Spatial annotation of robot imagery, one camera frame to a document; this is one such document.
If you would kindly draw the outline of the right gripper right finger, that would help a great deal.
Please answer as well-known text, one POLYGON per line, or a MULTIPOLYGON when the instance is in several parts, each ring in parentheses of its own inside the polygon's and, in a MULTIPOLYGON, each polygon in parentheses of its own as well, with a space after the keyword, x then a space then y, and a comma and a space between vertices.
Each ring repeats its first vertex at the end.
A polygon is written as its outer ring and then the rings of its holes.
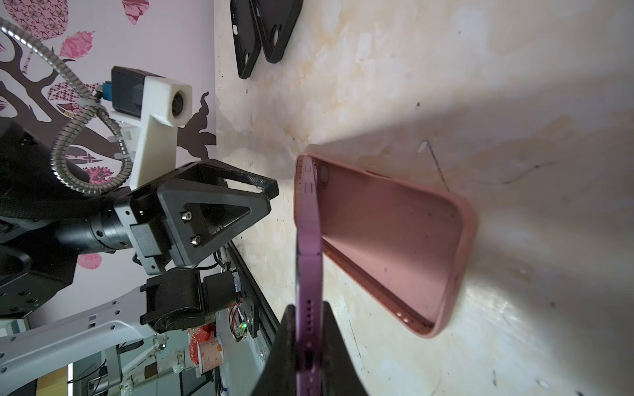
POLYGON ((322 393, 327 396, 368 396, 355 371, 334 312, 323 303, 322 393))

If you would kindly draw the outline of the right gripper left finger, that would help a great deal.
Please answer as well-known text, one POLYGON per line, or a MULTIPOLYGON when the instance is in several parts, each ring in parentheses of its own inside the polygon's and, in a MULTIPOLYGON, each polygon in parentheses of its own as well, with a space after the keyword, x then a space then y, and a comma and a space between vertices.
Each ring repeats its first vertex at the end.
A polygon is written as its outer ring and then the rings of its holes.
POLYGON ((297 309, 287 305, 252 396, 297 396, 297 309))

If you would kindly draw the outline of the purple smartphone black screen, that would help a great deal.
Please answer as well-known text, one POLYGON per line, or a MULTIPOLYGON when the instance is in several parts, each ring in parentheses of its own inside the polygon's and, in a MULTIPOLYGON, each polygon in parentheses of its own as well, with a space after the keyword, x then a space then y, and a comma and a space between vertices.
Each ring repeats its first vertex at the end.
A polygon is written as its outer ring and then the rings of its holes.
POLYGON ((318 171, 313 158, 297 160, 296 343, 297 394, 321 395, 323 349, 323 252, 318 204, 318 171))

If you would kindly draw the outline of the pink phone case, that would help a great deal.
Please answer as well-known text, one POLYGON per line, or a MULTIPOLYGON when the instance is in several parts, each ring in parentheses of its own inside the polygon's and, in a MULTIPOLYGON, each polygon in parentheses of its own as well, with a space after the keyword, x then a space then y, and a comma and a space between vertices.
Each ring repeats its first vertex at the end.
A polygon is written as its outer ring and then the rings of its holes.
POLYGON ((432 186, 303 154, 318 171, 323 257, 412 333, 439 335, 451 318, 477 231, 471 204, 432 186))

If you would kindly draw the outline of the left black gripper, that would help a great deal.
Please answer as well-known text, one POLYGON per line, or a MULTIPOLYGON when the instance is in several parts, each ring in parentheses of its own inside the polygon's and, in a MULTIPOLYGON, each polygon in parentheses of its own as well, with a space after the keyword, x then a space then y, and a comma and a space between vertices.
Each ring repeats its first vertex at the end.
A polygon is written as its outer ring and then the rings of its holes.
POLYGON ((270 200, 279 195, 276 180, 216 159, 188 163, 173 176, 180 179, 159 188, 151 182, 112 193, 113 209, 148 275, 165 273, 171 259, 179 267, 200 264, 267 216, 270 200), (220 180, 254 186, 261 193, 219 186, 220 180))

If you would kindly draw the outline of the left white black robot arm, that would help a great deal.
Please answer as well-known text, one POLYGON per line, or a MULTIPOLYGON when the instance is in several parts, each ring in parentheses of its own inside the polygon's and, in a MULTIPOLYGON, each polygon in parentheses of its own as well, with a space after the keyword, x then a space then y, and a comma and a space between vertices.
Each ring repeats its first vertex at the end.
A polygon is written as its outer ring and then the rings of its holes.
POLYGON ((200 264, 267 216, 278 184, 208 159, 137 189, 85 196, 52 173, 50 148, 1 122, 1 316, 26 318, 74 281, 80 256, 131 249, 149 274, 122 297, 1 341, 1 391, 119 343, 187 330, 236 297, 200 264))

